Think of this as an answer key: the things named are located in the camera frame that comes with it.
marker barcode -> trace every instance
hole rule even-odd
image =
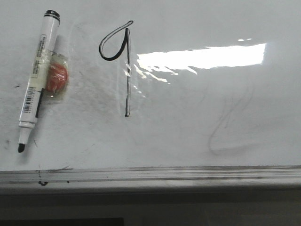
[[[38,71],[39,71],[39,64],[40,64],[39,60],[35,60],[34,61],[33,71],[32,71],[33,74],[37,74],[38,73]]]
[[[45,42],[46,42],[46,35],[41,35],[41,39],[39,41],[39,46],[38,46],[38,52],[37,52],[37,57],[41,57],[42,55],[42,50],[45,47]]]
[[[26,94],[26,97],[25,97],[24,108],[23,108],[24,113],[30,113],[31,112],[35,91],[36,90],[35,90],[34,87],[29,87],[28,88],[27,94]]]

handwritten number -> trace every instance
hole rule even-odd
[[[103,59],[107,60],[107,61],[116,60],[118,57],[120,57],[120,55],[122,54],[123,50],[127,46],[127,98],[126,98],[126,114],[125,114],[125,117],[130,116],[131,74],[132,74],[131,73],[131,42],[130,42],[131,39],[130,39],[130,30],[127,27],[129,27],[132,23],[133,23],[133,21],[130,20],[125,25],[123,25],[123,26],[115,29],[114,31],[112,31],[111,33],[109,33],[107,36],[105,36],[104,39],[99,44],[99,53],[100,53],[100,56]],[[124,39],[123,39],[122,45],[120,47],[120,50],[118,51],[118,53],[116,55],[114,55],[112,57],[106,57],[103,54],[103,46],[104,46],[104,44],[113,35],[115,35],[116,33],[120,32],[123,29],[126,29],[126,30],[125,30]]]

marker label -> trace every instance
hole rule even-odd
[[[32,104],[35,96],[36,88],[35,87],[28,87],[23,112],[30,113],[32,111]]]
[[[37,78],[38,77],[39,68],[40,68],[39,65],[40,65],[40,61],[36,59],[33,63],[32,78]]]
[[[37,51],[37,57],[41,57],[42,50],[45,48],[45,42],[47,39],[47,35],[42,34],[39,40],[39,46],[38,46],[38,51]]]

whiteboard frame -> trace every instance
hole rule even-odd
[[[301,188],[301,166],[52,169],[0,172],[0,195],[222,192]]]

white surface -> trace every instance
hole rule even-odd
[[[69,87],[63,101],[42,102],[19,154],[18,117],[48,9],[61,15],[55,50],[69,58]],[[274,0],[2,0],[0,170],[299,165],[300,9]],[[126,56],[105,61],[98,45],[129,20],[125,118]]]

